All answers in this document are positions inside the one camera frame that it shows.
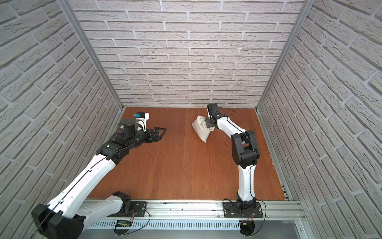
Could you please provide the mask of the beige cloth soil bag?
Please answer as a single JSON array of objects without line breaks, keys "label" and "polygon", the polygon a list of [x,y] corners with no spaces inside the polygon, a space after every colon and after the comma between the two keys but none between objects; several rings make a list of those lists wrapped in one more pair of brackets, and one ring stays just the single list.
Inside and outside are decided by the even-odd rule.
[{"label": "beige cloth soil bag", "polygon": [[197,119],[192,123],[192,127],[197,133],[198,137],[204,142],[207,142],[207,139],[212,131],[215,130],[215,127],[207,127],[206,117],[198,116]]}]

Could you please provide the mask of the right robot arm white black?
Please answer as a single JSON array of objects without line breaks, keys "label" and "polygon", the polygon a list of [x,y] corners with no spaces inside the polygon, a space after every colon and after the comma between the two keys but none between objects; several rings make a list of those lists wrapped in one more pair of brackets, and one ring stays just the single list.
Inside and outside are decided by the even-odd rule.
[{"label": "right robot arm white black", "polygon": [[217,127],[231,138],[232,158],[239,171],[236,205],[240,214],[244,214],[254,209],[257,203],[254,192],[254,173],[260,151],[256,135],[252,130],[239,127],[225,114],[209,116],[206,124],[207,127]]}]

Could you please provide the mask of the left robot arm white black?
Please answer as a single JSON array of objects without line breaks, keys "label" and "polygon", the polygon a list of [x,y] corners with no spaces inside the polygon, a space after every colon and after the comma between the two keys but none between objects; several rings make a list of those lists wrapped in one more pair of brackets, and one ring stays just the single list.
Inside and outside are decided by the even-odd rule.
[{"label": "left robot arm white black", "polygon": [[116,132],[100,146],[85,169],[48,204],[38,204],[32,210],[36,233],[48,239],[77,239],[86,228],[105,217],[134,216],[131,197],[120,191],[90,207],[80,206],[131,149],[162,139],[166,129],[148,129],[147,120],[143,112],[136,113],[133,119],[121,120]]}]

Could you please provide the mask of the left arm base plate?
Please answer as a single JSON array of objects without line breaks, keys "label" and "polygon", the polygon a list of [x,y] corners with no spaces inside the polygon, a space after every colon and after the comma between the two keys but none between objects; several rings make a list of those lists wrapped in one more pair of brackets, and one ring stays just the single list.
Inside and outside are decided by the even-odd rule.
[{"label": "left arm base plate", "polygon": [[146,201],[128,201],[122,205],[119,212],[111,214],[110,217],[138,217],[143,218],[145,216],[145,209],[147,206]]}]

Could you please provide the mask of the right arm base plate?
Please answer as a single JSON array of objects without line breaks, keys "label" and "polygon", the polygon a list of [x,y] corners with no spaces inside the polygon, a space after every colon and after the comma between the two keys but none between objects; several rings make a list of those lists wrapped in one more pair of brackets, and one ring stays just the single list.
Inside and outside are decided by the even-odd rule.
[{"label": "right arm base plate", "polygon": [[261,204],[256,202],[255,206],[248,209],[240,209],[236,202],[224,201],[222,202],[223,214],[225,218],[263,218],[263,210]]}]

